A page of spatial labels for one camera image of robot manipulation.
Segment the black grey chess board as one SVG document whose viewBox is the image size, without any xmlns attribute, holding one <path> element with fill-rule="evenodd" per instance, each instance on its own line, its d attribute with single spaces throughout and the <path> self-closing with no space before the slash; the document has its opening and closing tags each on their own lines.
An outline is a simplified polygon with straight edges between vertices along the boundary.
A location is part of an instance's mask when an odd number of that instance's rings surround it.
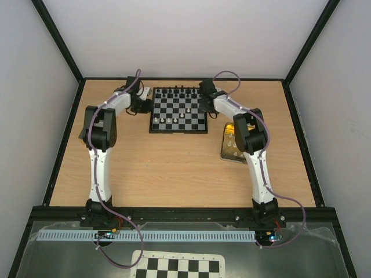
<svg viewBox="0 0 371 278">
<path fill-rule="evenodd" d="M 198 87 L 155 87 L 152 90 L 153 109 L 150 117 L 150 133 L 189 133 L 208 132 L 207 113 L 199 109 L 201 95 Z"/>
</svg>

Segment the gold metal tray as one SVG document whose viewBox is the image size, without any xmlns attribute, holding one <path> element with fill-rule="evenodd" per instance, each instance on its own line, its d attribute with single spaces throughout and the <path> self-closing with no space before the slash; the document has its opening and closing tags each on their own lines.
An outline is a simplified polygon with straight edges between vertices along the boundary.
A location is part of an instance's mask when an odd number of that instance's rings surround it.
<svg viewBox="0 0 371 278">
<path fill-rule="evenodd" d="M 234 125 L 232 123 L 226 123 L 224 126 L 221 142 L 220 159 L 230 162 L 247 164 L 245 156 L 237 148 L 235 142 Z"/>
</svg>

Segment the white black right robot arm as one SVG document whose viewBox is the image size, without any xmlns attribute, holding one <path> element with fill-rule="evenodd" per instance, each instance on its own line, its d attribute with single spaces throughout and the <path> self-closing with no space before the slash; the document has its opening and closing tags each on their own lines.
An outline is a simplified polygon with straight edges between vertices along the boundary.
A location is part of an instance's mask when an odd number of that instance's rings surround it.
<svg viewBox="0 0 371 278">
<path fill-rule="evenodd" d="M 270 134 L 261 111 L 244 107 L 228 93 L 218 91 L 211 78 L 199 84 L 199 93 L 201 110 L 223 114 L 233 121 L 235 143 L 247 161 L 252 180 L 253 221 L 260 227 L 268 226 L 278 216 L 279 207 L 267 167 Z"/>
</svg>

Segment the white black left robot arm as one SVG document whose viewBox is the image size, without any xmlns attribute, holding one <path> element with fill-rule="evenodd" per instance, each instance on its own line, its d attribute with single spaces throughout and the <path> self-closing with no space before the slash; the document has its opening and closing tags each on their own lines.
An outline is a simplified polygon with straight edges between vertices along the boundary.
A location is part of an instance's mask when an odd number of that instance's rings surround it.
<svg viewBox="0 0 371 278">
<path fill-rule="evenodd" d="M 85 108 L 83 128 L 79 134 L 89 153 L 90 193 L 82 223 L 88 226 L 120 228 L 123 217 L 113 212 L 110 188 L 110 157 L 117 142 L 117 116 L 147 114 L 152 101 L 147 98 L 150 89 L 141 81 L 140 71 L 128 76 L 123 86 L 116 88 L 103 103 Z"/>
</svg>

